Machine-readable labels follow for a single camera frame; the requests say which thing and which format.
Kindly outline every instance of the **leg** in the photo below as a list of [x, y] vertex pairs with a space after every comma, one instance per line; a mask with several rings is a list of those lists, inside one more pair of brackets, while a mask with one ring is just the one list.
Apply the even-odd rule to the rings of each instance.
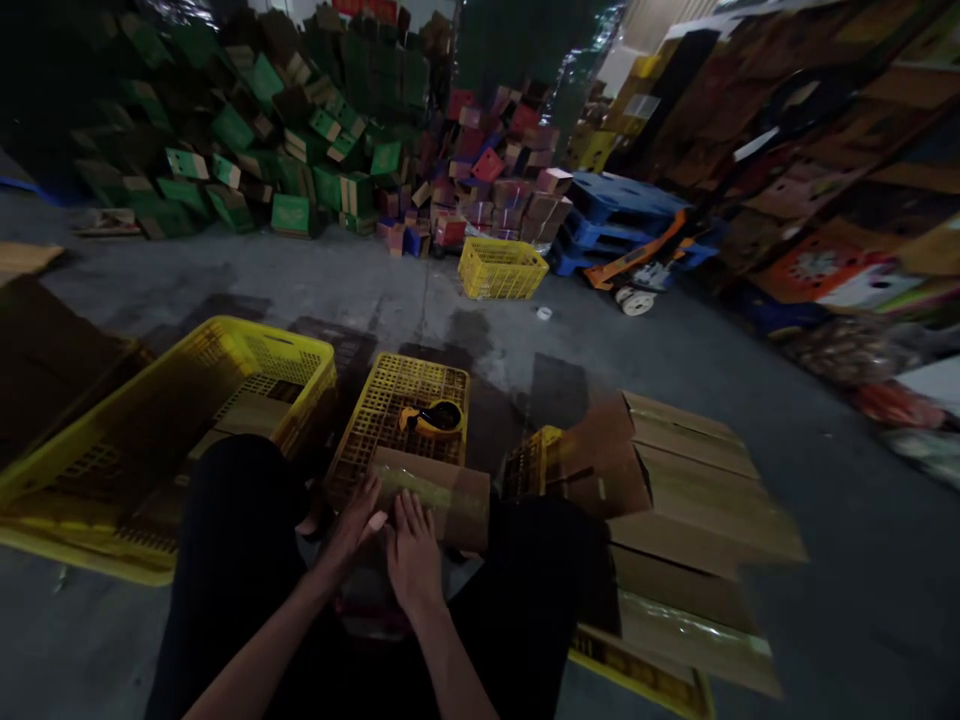
[[[576, 622], [598, 614], [587, 602], [611, 583], [606, 528], [551, 496], [494, 501], [490, 520], [484, 565], [450, 612], [500, 717], [552, 718]], [[601, 605], [609, 600], [599, 595]], [[383, 697], [402, 697], [418, 717], [438, 716], [416, 638], [405, 639], [378, 676], [389, 688]]]
[[[182, 717], [286, 600], [306, 570], [293, 528], [308, 507], [306, 488], [266, 438], [238, 435], [203, 455], [184, 507], [147, 718]], [[275, 705], [289, 695], [287, 680]]]

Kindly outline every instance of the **black pants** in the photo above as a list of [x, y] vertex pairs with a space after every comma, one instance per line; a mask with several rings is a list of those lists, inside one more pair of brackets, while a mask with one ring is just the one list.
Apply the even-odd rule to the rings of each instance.
[[[307, 491], [268, 440], [229, 438], [201, 458], [184, 510], [149, 720], [182, 717], [290, 595], [306, 571], [293, 528], [307, 507]], [[602, 526], [562, 499], [491, 508], [486, 560], [450, 610], [501, 718], [553, 717], [585, 580], [606, 558]], [[367, 717], [401, 708], [409, 717], [438, 714], [416, 638], [372, 659], [328, 608], [267, 715]]]

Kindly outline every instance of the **gray floor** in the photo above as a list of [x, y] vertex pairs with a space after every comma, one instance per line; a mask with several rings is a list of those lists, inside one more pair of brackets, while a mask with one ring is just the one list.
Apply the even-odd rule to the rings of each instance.
[[[4, 240], [60, 243], [43, 278], [108, 330], [169, 347], [213, 314], [292, 328], [338, 345], [341, 380], [375, 352], [418, 353], [473, 377], [468, 462], [496, 469], [524, 428], [569, 424], [604, 388], [729, 423], [797, 518], [813, 562], [754, 569], [747, 587], [787, 703], [714, 683], [733, 718], [956, 717], [960, 498], [906, 468], [869, 425], [727, 317], [676, 291], [631, 319], [576, 279], [548, 276], [535, 302], [461, 295], [456, 262], [392, 258], [376, 239], [316, 242], [210, 232], [94, 243], [30, 196], [0, 195]], [[553, 309], [548, 322], [535, 309]], [[0, 549], [3, 718], [130, 718], [153, 674], [168, 592], [71, 572]], [[559, 717], [664, 717], [570, 666]]]

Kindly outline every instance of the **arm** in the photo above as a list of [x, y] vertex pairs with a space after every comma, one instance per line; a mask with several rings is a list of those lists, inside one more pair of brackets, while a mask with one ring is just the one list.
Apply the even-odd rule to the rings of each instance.
[[290, 597], [203, 691], [185, 720], [262, 718], [310, 625], [340, 584], [357, 549], [376, 533], [386, 513], [373, 513], [380, 480], [368, 478], [337, 518], [330, 540]]
[[496, 720], [497, 711], [467, 651], [440, 590], [440, 550], [433, 512], [404, 490], [394, 508], [397, 529], [387, 526], [387, 570], [397, 602], [417, 635], [444, 720]]

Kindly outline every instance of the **yellow plastic crate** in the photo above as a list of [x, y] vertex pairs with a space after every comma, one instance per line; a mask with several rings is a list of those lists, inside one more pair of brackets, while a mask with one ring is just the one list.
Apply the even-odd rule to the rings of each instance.
[[714, 720], [716, 711], [707, 678], [692, 670], [693, 682], [678, 678], [618, 646], [585, 625], [573, 633], [567, 656], [573, 662], [645, 697], [686, 720]]
[[[463, 410], [463, 429], [458, 437], [430, 440], [400, 429], [401, 409], [435, 400], [450, 400]], [[343, 507], [365, 477], [378, 447], [463, 465], [469, 403], [470, 375], [463, 370], [405, 355], [380, 353], [324, 479], [327, 501], [336, 510]]]
[[503, 473], [505, 500], [524, 495], [543, 495], [547, 483], [557, 479], [560, 470], [558, 442], [563, 430], [544, 425], [507, 457]]
[[457, 272], [467, 297], [527, 300], [547, 274], [547, 262], [527, 243], [467, 238]]
[[241, 394], [289, 401], [271, 440], [288, 458], [333, 408], [327, 343], [208, 320], [46, 443], [0, 484], [0, 542], [147, 585], [173, 577], [184, 458]]

